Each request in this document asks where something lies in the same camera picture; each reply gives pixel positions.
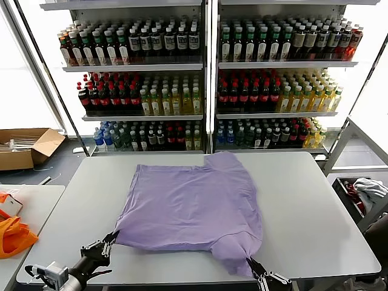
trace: yellow bottle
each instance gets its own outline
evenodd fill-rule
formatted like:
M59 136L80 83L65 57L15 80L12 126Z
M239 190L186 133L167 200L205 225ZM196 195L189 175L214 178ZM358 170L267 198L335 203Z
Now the yellow bottle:
M310 85L305 87L299 106L296 110L297 112L307 112L307 106L311 102L311 90L312 87Z
M315 95L311 100L309 112L318 112L318 107L321 104L322 97L323 97L323 85L319 85L315 89Z
M195 115L201 114L201 98L199 97L198 87L193 88L193 108L194 108Z
M179 96L178 89L172 88L172 110L175 116L181 115L181 97Z
M278 108L276 108L276 112L287 112L287 107L290 102L290 86L285 86L283 90L283 94L280 96L281 100L278 102Z
M325 95L322 98L321 104L318 107L319 112L328 112L329 111L329 105L332 102L332 91L333 86L329 85L326 88Z
M190 90L187 87L183 88L182 107L185 115L193 114L193 102L190 97Z
M289 109L290 112L296 112L296 110L299 106L300 99L301 99L301 90L302 90L301 86L298 85L295 87L294 94L290 98L289 106L287 108L287 109Z
M329 107L330 112L335 112L337 110L338 104L340 103L341 100L341 93L342 93L343 88L338 87L336 92L335 92L335 97L334 97L334 102L331 107Z

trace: orange plastic bag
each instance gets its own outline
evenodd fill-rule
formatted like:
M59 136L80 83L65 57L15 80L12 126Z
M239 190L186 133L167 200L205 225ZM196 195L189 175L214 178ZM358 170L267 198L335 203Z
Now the orange plastic bag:
M38 237L28 225L20 223L20 217L14 216L0 222L0 259L15 256L37 240Z

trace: display shelf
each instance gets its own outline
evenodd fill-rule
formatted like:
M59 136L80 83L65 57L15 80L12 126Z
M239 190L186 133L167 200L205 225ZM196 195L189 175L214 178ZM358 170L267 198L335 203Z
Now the display shelf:
M284 112L284 113L233 113L217 114L217 119L245 119L245 118L293 118L335 116L337 112Z
M149 71L189 71L202 70L202 63L194 64L154 64L154 65L84 65L63 67L65 72L149 72Z
M52 10L83 10L128 7L170 7L199 6L202 0L52 0L40 4L45 11Z
M263 5L263 4L293 4L293 5L376 5L380 0L221 0L222 5Z
M224 147L223 149L216 150L215 152L224 152L228 151L231 153L282 153L282 152L308 152L314 155L327 155L327 150L322 147L319 149L228 149Z
M170 121L170 120L202 120L203 115L179 115L179 116L87 116L83 121Z
M220 69L265 69L265 68L326 68L354 67L358 62L300 61L300 62L220 62Z

